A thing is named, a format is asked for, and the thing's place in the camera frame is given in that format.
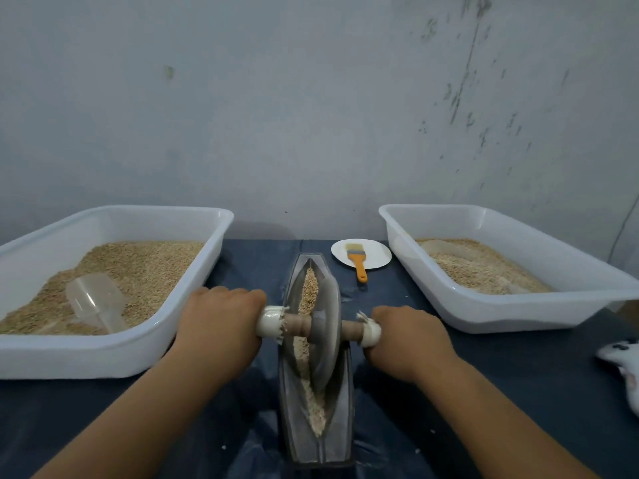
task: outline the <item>grain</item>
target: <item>grain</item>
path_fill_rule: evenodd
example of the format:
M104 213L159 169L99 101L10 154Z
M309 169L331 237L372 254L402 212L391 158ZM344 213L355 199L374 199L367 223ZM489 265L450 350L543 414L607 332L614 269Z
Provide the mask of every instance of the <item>grain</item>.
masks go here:
M30 303L0 321L0 334L101 335L104 330L79 322L65 295L67 283L85 274L106 273L128 303L123 317L130 326L149 319L202 249L201 242L119 242L89 251L74 268L51 277Z
M418 243L433 239L417 239ZM433 253L430 257L453 281L482 294L510 294L504 279L529 292L552 292L543 282L507 260L499 252L472 239L439 239L463 247L473 260Z
M318 281L315 272L310 267L304 276L302 286L302 298L298 307L298 314L310 316L315 307L315 300L318 296ZM293 338L293 353L297 371L304 389L306 408L308 410L309 424L316 437L321 437L326 427L326 411L324 410L324 390L315 392L311 386L311 369L309 367L309 342L306 338Z

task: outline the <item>white paper plate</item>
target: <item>white paper plate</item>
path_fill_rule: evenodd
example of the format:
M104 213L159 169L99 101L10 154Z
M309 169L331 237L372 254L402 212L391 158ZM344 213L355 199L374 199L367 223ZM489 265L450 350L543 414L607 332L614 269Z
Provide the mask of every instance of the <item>white paper plate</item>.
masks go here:
M348 259L346 254L346 244L362 244L364 252L366 252L366 260L363 262L364 269L377 269L383 267L390 262L393 254L390 249L378 241L368 239L346 239L340 240L333 244L330 251L340 262L355 267L352 260Z

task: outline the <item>white wall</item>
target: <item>white wall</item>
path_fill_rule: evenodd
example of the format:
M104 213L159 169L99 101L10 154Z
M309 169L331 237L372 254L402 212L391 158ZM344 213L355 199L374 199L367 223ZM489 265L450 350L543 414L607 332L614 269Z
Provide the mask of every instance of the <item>white wall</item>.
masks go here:
M638 2L477 2L0 0L0 242L110 203L382 238L381 204L468 202L608 257Z

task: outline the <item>cloth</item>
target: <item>cloth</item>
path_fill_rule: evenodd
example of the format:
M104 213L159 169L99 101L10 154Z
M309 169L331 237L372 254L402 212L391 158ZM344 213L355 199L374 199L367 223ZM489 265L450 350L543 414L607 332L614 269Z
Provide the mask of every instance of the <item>cloth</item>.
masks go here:
M435 313L399 262L369 271L330 253L333 241L225 240L207 286L260 288L280 305L299 252L321 252L340 284L342 316L378 305ZM572 330L468 335L449 329L459 355L603 478L637 475L639 418L616 370L593 358L605 344L635 336L602 311ZM372 369L351 345L355 370L356 465L295 471L284 453L277 412L277 345L264 340L246 372L225 386L175 445L159 478L479 478L450 427L417 389ZM0 477L32 475L137 377L0 381Z

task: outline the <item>orange brush handle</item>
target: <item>orange brush handle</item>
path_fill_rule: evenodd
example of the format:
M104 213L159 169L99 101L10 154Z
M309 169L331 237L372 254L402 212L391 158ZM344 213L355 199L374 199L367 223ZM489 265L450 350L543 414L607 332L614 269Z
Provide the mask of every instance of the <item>orange brush handle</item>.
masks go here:
M359 253L349 253L348 258L353 261L357 270L357 280L363 284L368 282L368 275L366 275L366 269L363 268L363 262L366 259L365 255Z

